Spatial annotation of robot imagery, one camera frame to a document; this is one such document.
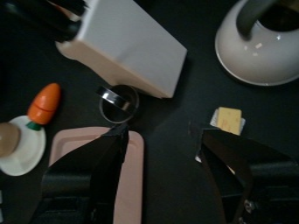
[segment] white box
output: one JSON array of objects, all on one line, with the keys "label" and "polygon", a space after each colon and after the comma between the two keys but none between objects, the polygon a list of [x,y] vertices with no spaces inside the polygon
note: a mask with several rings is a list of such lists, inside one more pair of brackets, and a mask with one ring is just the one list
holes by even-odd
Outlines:
[{"label": "white box", "polygon": [[174,97],[187,50],[134,0],[90,0],[75,39],[58,43],[111,86]]}]

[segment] white plate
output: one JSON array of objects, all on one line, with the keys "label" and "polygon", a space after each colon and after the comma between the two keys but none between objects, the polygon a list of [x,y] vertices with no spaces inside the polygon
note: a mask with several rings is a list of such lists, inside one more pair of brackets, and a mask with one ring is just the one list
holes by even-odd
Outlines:
[{"label": "white plate", "polygon": [[44,147],[44,129],[36,131],[28,129],[26,124],[30,122],[27,115],[18,116],[10,123],[20,130],[20,141],[14,153],[7,157],[0,157],[0,169],[11,176],[20,176],[30,172],[39,164]]}]

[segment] dark table surface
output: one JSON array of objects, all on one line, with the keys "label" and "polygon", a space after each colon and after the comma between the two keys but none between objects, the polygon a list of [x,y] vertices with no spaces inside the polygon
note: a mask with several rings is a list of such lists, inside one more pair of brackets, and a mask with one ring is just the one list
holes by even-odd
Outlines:
[{"label": "dark table surface", "polygon": [[[241,109],[242,136],[299,158],[299,81],[253,87],[230,78],[215,54],[215,34],[234,0],[139,0],[138,3],[189,49],[173,99],[142,95],[142,115],[130,129],[145,138],[143,223],[215,224],[211,184],[195,161],[199,132],[219,106]],[[26,115],[32,99],[51,82],[62,86],[58,113],[46,126],[42,162],[20,177],[0,172],[4,224],[28,223],[40,198],[52,138],[61,130],[107,126],[99,113],[99,85],[107,83],[55,43],[0,10],[0,122]]]}]

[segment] yellow cheese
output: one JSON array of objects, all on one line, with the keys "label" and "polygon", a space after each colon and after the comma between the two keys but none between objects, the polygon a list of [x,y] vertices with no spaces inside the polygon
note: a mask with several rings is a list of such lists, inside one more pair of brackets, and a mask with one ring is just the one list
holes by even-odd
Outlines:
[{"label": "yellow cheese", "polygon": [[218,127],[235,134],[239,135],[241,132],[241,117],[242,112],[235,108],[219,108],[219,118],[218,118]]}]

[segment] white kettle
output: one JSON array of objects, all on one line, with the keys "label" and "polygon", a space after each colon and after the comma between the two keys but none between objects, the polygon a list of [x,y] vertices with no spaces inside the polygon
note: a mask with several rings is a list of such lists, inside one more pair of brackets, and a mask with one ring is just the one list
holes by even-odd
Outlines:
[{"label": "white kettle", "polygon": [[241,0],[221,25],[219,62],[241,81],[277,86],[299,78],[299,0]]}]

